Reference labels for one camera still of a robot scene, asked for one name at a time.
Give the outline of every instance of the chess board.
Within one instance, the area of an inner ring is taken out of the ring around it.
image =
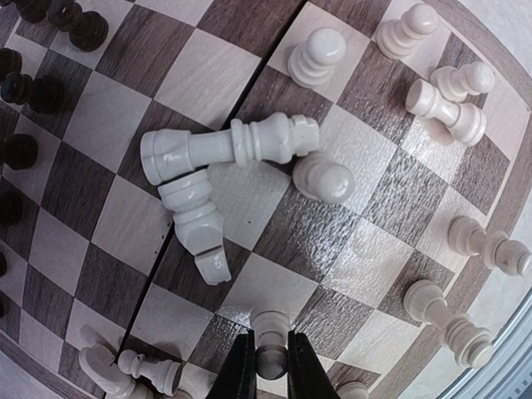
[[[0,230],[10,266],[2,340],[36,360],[41,379],[56,378],[64,397],[104,396],[77,363],[103,337],[115,350],[184,361],[184,388],[199,399],[251,311],[268,304],[308,335],[335,386],[359,380],[378,399],[398,397],[379,384],[423,332],[402,296],[420,278],[445,293],[459,281],[468,259],[447,248],[446,230],[457,215],[487,225],[495,212],[530,118],[514,88],[496,71],[495,89],[468,100],[488,129],[465,148],[404,100],[436,67],[489,60],[446,21],[403,62],[385,58],[374,32],[411,0],[79,3],[110,24],[96,52],[0,9],[0,40],[22,54],[22,72],[67,86],[56,116],[0,102],[2,137],[26,133],[40,145],[33,169],[2,170],[0,190],[24,199],[23,222]],[[343,34],[347,55],[328,84],[305,90],[288,77],[287,57],[322,26]],[[209,166],[233,275],[210,287],[145,180],[140,138],[275,111],[315,118],[323,150],[357,188],[346,204],[323,204],[295,190],[293,163]],[[286,377],[259,379],[259,390],[259,399],[286,397]]]

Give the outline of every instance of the black pawn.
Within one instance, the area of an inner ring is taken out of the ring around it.
[[[10,73],[3,81],[0,96],[9,104],[28,104],[41,114],[55,114],[61,106],[65,88],[55,77],[43,76],[35,81],[29,75]]]
[[[83,52],[94,52],[109,32],[104,17],[95,11],[83,12],[74,0],[53,0],[47,18],[60,31],[69,32],[71,43]]]
[[[20,72],[22,69],[22,56],[10,48],[0,48],[0,83],[11,72]]]
[[[13,170],[30,169],[38,151],[37,141],[30,135],[12,135],[0,140],[0,165],[5,163]]]
[[[22,199],[12,191],[0,194],[0,226],[9,227],[22,219]]]

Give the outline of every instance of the chessboard square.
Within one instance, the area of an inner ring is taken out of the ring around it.
[[[18,344],[54,372],[59,370],[63,340],[23,310]]]
[[[381,24],[401,18],[404,12],[408,11],[419,2],[422,1],[392,0],[390,6],[382,17]],[[431,73],[436,69],[440,62],[441,55],[446,48],[450,35],[451,31],[443,23],[440,23],[436,31],[426,40],[420,41],[419,44],[416,45],[415,51],[410,56],[403,58],[402,62],[408,65],[423,79],[429,80]]]
[[[50,47],[58,32],[46,18],[38,23],[30,23],[22,19],[17,28],[17,35],[46,48]]]
[[[29,261],[36,270],[73,296],[88,246],[87,239],[41,209]]]
[[[405,100],[418,77],[402,62],[386,58],[377,44],[370,42],[338,105],[399,145],[414,121],[414,115],[405,109]]]
[[[386,374],[399,362],[420,332],[420,328],[376,310],[338,360]]]
[[[151,284],[131,334],[186,361],[212,317],[211,312]]]
[[[224,241],[225,256],[231,280],[216,286],[208,285],[195,264],[194,255],[181,245],[174,234],[155,273],[154,283],[189,302],[211,312],[218,311],[234,281],[249,258],[250,252],[228,239]]]
[[[194,28],[134,5],[96,70],[152,98]]]
[[[213,0],[136,0],[135,4],[168,15],[195,27]]]
[[[483,111],[488,116],[486,135],[510,162],[514,161],[529,123],[528,106],[510,84],[499,78],[486,99]]]
[[[35,76],[37,74],[42,60],[47,54],[45,47],[18,35],[11,35],[9,40],[7,40],[6,47],[22,54],[21,73],[29,76]]]
[[[218,374],[234,340],[238,335],[247,333],[248,330],[240,324],[215,314],[190,355],[189,362]]]
[[[111,39],[115,36],[116,31],[118,31],[118,27],[122,24],[122,21],[124,21],[124,18],[131,10],[131,7],[133,7],[133,4],[125,0],[114,0],[112,2],[102,2],[101,0],[77,0],[76,2],[81,6],[84,12],[96,11],[106,19],[109,25],[109,32],[107,33],[106,40],[95,51],[83,52],[72,45],[68,32],[59,32],[50,48],[65,57],[69,57],[86,67],[94,69],[96,68],[96,65],[98,65],[107,46],[109,46]]]
[[[309,199],[290,185],[254,252],[320,283],[358,220],[351,210]]]
[[[69,293],[28,265],[22,308],[60,338],[67,334],[72,302]]]
[[[39,114],[26,104],[22,108],[22,114],[62,139],[85,84],[89,80],[91,70],[70,58],[48,50],[35,77],[40,78],[45,75],[59,79],[65,88],[61,109],[54,115]]]
[[[117,172],[149,104],[148,97],[94,72],[63,140]]]
[[[25,116],[18,118],[15,134],[30,135],[37,141],[37,160],[32,168],[26,170],[12,170],[6,166],[3,169],[2,176],[19,188],[32,201],[40,204],[61,141]]]
[[[323,285],[376,308],[412,251],[410,245],[361,219]]]
[[[172,212],[159,199],[117,176],[92,243],[147,276],[171,225]]]
[[[298,14],[298,18],[290,26],[283,40],[279,43],[268,65],[276,70],[288,74],[288,59],[293,49],[300,43],[307,40],[308,36],[320,27],[332,27],[339,31],[344,37],[347,50],[343,59],[335,66],[331,80],[324,85],[314,88],[314,90],[336,102],[342,94],[343,88],[351,78],[362,54],[366,51],[369,39],[356,31],[345,22],[314,6],[310,2],[305,4],[303,10]]]
[[[454,275],[448,268],[415,250],[379,304],[378,310],[419,327],[421,323],[414,321],[402,306],[402,299],[405,297],[406,291],[416,281],[422,279],[431,280],[441,290],[445,290]]]
[[[141,272],[90,244],[77,284],[76,299],[127,328],[146,280]]]
[[[224,236],[252,250],[284,192],[290,178],[263,162],[245,168],[236,164],[209,166],[212,200],[224,216]]]
[[[75,349],[68,342],[63,343],[61,361],[59,362],[59,375],[65,377],[68,381],[80,387],[83,391],[91,394],[98,399],[103,399],[105,392],[97,386],[90,377],[81,369],[78,360],[80,351]]]
[[[361,214],[397,146],[336,105],[332,106],[321,125],[320,141],[320,150],[352,172],[357,188],[343,206]]]
[[[372,312],[364,303],[320,286],[293,325],[307,335],[316,353],[336,360]]]
[[[292,324],[318,285],[269,260],[251,254],[218,314],[251,327],[252,313],[277,309]]]
[[[198,27],[265,57],[297,11],[299,0],[214,0]]]
[[[373,36],[391,0],[312,0],[367,37]]]
[[[445,266],[453,273],[460,274],[466,266],[468,257],[451,250],[447,236],[451,222],[458,216],[468,216],[485,224],[486,217],[467,199],[449,187],[434,213],[431,222],[425,230],[416,248],[437,263]]]
[[[353,367],[342,362],[335,362],[329,369],[327,375],[334,389],[338,389],[342,385],[353,381],[361,382],[369,388],[380,377],[380,374],[376,372],[370,372],[369,370]]]
[[[510,166],[510,160],[484,136],[464,154],[451,185],[483,214],[490,212]]]
[[[0,241],[0,254],[7,263],[7,273],[0,278],[0,292],[5,293],[17,306],[22,307],[27,261],[2,241]]]
[[[0,291],[0,306],[4,311],[3,318],[0,318],[0,330],[4,331],[13,341],[18,342],[21,309],[2,291]]]
[[[454,141],[436,119],[416,118],[401,145],[408,154],[450,184],[467,147]]]
[[[292,78],[266,66],[240,107],[237,117],[245,123],[262,121],[274,112],[305,115],[323,123],[332,102],[315,91],[303,89]]]
[[[19,195],[22,201],[22,219],[13,226],[0,227],[0,240],[25,260],[28,260],[30,248],[32,247],[33,232],[39,214],[39,206],[6,179],[2,179],[0,180],[0,192],[6,191]]]
[[[65,341],[77,350],[105,342],[118,351],[126,330],[74,299]]]
[[[446,188],[440,177],[397,149],[362,217],[415,247]]]
[[[259,61],[253,54],[196,29],[177,56],[155,99],[218,130]]]
[[[161,105],[157,101],[150,103],[122,159],[118,175],[157,198],[159,198],[157,188],[151,185],[146,179],[139,154],[142,136],[147,131],[157,131],[160,129],[176,129],[191,131],[192,133],[204,133],[209,130],[205,126],[192,121],[186,116],[182,116],[180,113]]]

